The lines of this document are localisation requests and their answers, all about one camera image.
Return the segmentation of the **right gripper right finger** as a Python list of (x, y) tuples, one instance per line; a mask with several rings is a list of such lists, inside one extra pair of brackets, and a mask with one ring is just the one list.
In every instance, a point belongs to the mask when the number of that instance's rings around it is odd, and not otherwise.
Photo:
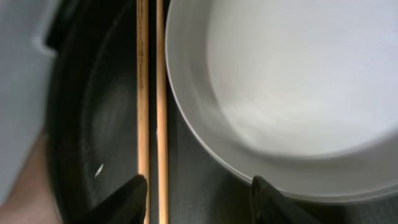
[(250, 205), (255, 224), (322, 224), (258, 175), (252, 179)]

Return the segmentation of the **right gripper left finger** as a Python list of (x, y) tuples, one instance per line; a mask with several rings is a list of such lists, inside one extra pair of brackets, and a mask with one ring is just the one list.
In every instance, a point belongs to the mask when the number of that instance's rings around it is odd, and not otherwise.
[(143, 224), (146, 216), (147, 188), (144, 176), (136, 175), (74, 223)]

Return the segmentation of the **grey round plate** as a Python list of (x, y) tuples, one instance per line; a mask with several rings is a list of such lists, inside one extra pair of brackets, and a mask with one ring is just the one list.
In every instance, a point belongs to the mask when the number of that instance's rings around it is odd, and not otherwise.
[(250, 181), (343, 203), (397, 193), (397, 2), (173, 0), (165, 53), (200, 144)]

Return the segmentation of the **wooden chopstick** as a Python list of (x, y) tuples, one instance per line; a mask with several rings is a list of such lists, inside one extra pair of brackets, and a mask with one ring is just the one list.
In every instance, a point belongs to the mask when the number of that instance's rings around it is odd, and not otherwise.
[(164, 1), (156, 0), (156, 102), (159, 223), (169, 224), (169, 167), (167, 150), (167, 81), (165, 67)]
[(137, 0), (137, 168), (150, 180), (149, 2)]

